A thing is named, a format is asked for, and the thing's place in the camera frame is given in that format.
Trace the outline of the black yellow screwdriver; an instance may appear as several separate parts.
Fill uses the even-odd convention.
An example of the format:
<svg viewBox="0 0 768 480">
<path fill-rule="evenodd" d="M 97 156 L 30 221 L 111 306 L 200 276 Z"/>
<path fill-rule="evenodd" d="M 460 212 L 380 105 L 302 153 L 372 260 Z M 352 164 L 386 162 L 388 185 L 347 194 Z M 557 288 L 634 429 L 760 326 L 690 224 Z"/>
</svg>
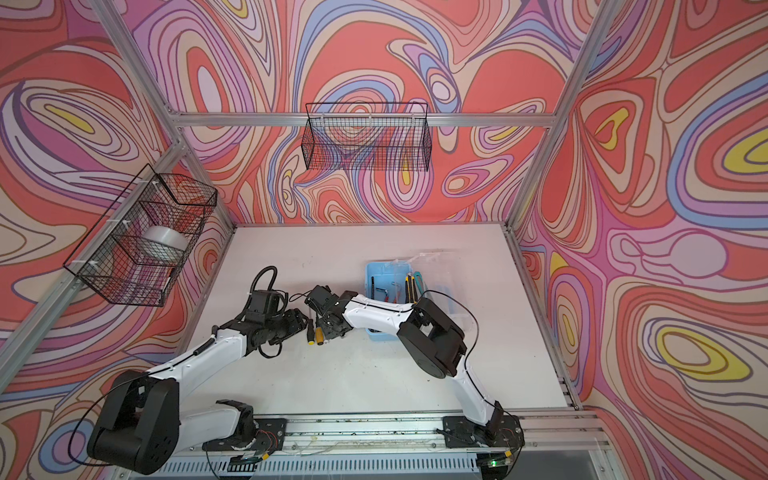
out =
<svg viewBox="0 0 768 480">
<path fill-rule="evenodd" d="M 307 337 L 307 343 L 309 345 L 315 344 L 316 336 L 315 336 L 315 327 L 313 325 L 307 326 L 306 337 Z"/>
</svg>

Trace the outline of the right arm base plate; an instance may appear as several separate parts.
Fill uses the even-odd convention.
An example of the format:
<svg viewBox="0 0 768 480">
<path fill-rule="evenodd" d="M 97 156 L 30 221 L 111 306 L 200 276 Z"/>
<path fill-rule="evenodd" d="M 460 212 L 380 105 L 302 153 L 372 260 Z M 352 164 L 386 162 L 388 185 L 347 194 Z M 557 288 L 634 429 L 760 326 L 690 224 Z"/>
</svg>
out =
<svg viewBox="0 0 768 480">
<path fill-rule="evenodd" d="M 496 426 L 480 426 L 463 416 L 444 416 L 438 433 L 444 437 L 446 447 L 504 448 L 516 451 L 525 446 L 525 437 L 519 418 L 503 415 Z"/>
</svg>

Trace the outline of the clear tool box lid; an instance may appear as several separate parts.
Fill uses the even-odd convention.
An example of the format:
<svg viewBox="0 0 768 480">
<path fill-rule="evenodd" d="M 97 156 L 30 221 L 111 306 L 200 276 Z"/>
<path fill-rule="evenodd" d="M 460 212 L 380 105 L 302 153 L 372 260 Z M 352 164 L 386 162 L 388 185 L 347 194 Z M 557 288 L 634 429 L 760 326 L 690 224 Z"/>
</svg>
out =
<svg viewBox="0 0 768 480">
<path fill-rule="evenodd" d="M 460 314 L 462 309 L 456 304 L 462 292 L 457 252 L 452 250 L 421 252 L 408 261 L 414 272 L 419 271 L 423 276 L 426 287 L 423 295 L 430 298 L 448 315 Z"/>
</svg>

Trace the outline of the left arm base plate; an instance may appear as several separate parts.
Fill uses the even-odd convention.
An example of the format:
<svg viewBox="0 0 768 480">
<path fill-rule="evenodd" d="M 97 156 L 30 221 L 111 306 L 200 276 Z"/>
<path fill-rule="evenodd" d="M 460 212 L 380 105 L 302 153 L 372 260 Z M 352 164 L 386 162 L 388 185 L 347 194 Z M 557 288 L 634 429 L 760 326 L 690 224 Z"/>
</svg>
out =
<svg viewBox="0 0 768 480">
<path fill-rule="evenodd" d="M 254 452 L 272 454 L 283 448 L 288 420 L 281 417 L 251 419 L 223 439 L 205 442 L 206 452 Z"/>
</svg>

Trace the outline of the teal utility knife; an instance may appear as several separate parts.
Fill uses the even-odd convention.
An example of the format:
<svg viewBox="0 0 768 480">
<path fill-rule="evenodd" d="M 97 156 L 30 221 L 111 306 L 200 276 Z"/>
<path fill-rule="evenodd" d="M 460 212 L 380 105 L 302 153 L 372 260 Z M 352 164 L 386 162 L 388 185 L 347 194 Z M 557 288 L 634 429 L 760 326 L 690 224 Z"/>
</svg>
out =
<svg viewBox="0 0 768 480">
<path fill-rule="evenodd" d="M 413 284 L 415 298 L 418 299 L 424 294 L 426 290 L 423 276 L 419 271 L 416 271 L 413 273 L 412 284 Z"/>
</svg>

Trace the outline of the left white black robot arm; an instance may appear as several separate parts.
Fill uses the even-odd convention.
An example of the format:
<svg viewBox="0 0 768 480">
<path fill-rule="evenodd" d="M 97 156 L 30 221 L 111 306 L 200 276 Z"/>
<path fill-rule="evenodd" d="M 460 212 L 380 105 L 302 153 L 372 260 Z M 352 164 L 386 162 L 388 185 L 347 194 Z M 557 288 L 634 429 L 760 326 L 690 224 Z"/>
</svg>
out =
<svg viewBox="0 0 768 480">
<path fill-rule="evenodd" d="M 253 352 L 263 353 L 267 346 L 281 347 L 304 332 L 308 317 L 287 304 L 285 293 L 258 290 L 232 320 L 213 326 L 202 344 L 149 370 L 120 374 L 102 399 L 87 455 L 149 475 L 175 453 L 197 445 L 252 449 L 259 428 L 251 405 L 223 399 L 197 411 L 184 412 L 181 406 L 228 365 Z"/>
</svg>

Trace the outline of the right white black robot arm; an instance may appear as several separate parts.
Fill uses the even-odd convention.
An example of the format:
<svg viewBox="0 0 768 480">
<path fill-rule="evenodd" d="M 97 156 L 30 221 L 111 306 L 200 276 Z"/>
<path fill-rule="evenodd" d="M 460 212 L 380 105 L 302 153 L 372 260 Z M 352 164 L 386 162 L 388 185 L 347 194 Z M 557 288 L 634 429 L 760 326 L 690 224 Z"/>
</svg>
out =
<svg viewBox="0 0 768 480">
<path fill-rule="evenodd" d="M 465 343 L 463 329 L 432 299 L 422 296 L 414 303 L 392 304 L 354 291 L 336 295 L 317 285 L 305 304 L 328 340 L 355 329 L 397 337 L 426 374 L 452 382 L 463 416 L 471 425 L 470 432 L 461 437 L 487 446 L 497 442 L 505 411 L 473 378 L 472 349 Z"/>
</svg>

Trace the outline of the yellow black utility knife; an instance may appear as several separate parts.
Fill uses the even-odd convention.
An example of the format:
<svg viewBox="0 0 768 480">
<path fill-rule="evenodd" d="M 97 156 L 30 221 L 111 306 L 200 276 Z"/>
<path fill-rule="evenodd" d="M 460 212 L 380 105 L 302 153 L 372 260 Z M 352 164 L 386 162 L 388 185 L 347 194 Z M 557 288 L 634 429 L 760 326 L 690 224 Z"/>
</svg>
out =
<svg viewBox="0 0 768 480">
<path fill-rule="evenodd" d="M 405 287 L 406 287 L 406 302 L 415 303 L 418 300 L 418 292 L 415 286 L 415 279 L 411 274 L 406 275 Z"/>
</svg>

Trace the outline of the blue plastic tool box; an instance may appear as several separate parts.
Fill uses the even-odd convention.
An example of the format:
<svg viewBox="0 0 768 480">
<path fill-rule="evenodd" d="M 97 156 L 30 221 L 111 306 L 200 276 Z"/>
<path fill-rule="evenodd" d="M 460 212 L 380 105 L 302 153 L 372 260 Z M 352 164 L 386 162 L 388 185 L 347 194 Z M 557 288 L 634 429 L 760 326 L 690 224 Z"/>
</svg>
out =
<svg viewBox="0 0 768 480">
<path fill-rule="evenodd" d="M 406 302 L 406 277 L 414 272 L 409 261 L 375 261 L 365 267 L 365 294 L 387 303 Z"/>
</svg>

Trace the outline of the orange handled screwdriver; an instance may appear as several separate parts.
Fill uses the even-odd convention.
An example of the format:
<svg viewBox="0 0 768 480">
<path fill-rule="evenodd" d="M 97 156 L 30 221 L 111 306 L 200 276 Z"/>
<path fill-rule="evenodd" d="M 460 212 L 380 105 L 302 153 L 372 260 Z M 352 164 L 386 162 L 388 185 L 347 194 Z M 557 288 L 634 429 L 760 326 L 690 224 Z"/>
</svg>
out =
<svg viewBox="0 0 768 480">
<path fill-rule="evenodd" d="M 314 331 L 314 334 L 315 334 L 315 344 L 316 345 L 323 345 L 324 342 L 325 342 L 325 336 L 324 336 L 322 328 L 321 327 L 316 327 L 315 331 Z"/>
</svg>

